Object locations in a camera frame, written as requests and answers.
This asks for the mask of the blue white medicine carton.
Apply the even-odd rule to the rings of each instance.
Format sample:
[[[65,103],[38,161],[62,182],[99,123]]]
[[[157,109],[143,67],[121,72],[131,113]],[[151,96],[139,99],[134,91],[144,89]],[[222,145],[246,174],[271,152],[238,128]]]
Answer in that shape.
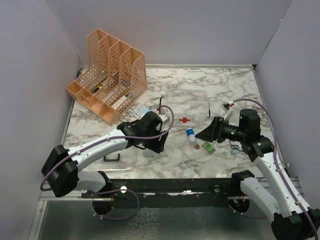
[[[136,119],[141,119],[146,113],[150,112],[151,109],[147,107],[146,105],[140,103],[135,109],[131,111],[132,115]]]

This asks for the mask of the clear plastic medicine box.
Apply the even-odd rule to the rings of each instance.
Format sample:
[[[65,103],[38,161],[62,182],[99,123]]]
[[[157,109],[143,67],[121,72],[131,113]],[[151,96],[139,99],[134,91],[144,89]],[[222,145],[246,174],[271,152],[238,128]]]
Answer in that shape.
[[[211,105],[203,90],[169,89],[161,104],[169,106],[174,113],[174,127],[199,127],[211,117]]]

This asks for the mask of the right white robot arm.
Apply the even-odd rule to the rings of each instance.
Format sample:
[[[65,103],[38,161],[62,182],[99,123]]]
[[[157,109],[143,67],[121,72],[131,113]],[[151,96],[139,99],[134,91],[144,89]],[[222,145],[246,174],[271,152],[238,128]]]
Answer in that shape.
[[[313,209],[297,191],[282,165],[277,161],[271,140],[261,134],[260,116],[254,109],[242,109],[238,126],[216,116],[210,125],[196,134],[196,138],[222,143],[239,142],[242,151],[262,173],[270,192],[261,186],[250,171],[232,174],[229,189],[236,195],[247,195],[270,221],[278,240],[319,239],[320,210]]]

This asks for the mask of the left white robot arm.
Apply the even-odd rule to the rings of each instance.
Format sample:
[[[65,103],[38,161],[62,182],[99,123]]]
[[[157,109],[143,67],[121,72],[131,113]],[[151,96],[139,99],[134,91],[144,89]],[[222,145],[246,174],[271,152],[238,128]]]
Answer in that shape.
[[[106,135],[80,146],[66,148],[62,144],[51,151],[41,169],[44,176],[41,191],[52,191],[63,197],[73,190],[88,190],[106,197],[112,182],[102,171],[88,172],[84,169],[97,160],[130,147],[142,145],[155,153],[161,153],[169,132],[163,131],[162,119],[153,111],[141,119],[120,123]]]

